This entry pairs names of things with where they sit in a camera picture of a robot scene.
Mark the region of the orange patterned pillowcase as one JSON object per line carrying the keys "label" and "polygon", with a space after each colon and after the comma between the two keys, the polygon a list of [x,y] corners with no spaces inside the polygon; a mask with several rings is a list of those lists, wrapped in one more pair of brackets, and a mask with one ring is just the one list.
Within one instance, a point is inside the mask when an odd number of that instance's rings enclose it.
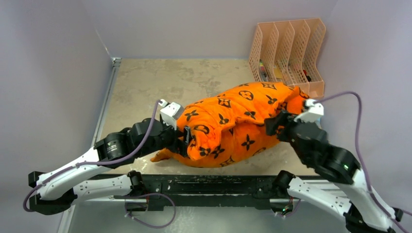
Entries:
{"label": "orange patterned pillowcase", "polygon": [[264,121],[286,110],[300,114],[308,95],[281,82],[245,83],[217,96],[187,105],[177,121],[179,131],[190,128],[187,154],[162,149],[152,162],[175,159],[197,168],[217,168],[253,157],[276,146],[276,136],[266,134]]}

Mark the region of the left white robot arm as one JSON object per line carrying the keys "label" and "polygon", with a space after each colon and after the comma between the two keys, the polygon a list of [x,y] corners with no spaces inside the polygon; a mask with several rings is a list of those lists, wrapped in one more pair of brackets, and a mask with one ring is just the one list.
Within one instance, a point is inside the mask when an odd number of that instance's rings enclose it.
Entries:
{"label": "left white robot arm", "polygon": [[113,181],[98,181],[93,177],[162,149],[186,156],[192,139],[189,126],[168,126],[153,117],[146,118],[108,134],[83,155],[54,171],[31,172],[28,183],[32,190],[23,208],[27,212],[54,215],[78,202],[107,195],[138,199],[143,196],[145,185],[137,180],[122,176]]}

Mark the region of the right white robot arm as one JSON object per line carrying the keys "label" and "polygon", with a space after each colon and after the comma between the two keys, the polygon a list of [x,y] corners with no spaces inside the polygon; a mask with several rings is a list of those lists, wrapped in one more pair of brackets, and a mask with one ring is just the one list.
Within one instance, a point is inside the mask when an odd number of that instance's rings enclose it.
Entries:
{"label": "right white robot arm", "polygon": [[273,182],[273,192],[305,200],[341,219],[352,233],[391,233],[403,211],[386,204],[368,182],[366,170],[347,149],[329,143],[327,132],[317,121],[323,110],[307,110],[299,115],[285,110],[264,121],[266,134],[291,145],[299,160],[324,180],[337,186],[345,198],[306,183],[287,171]]}

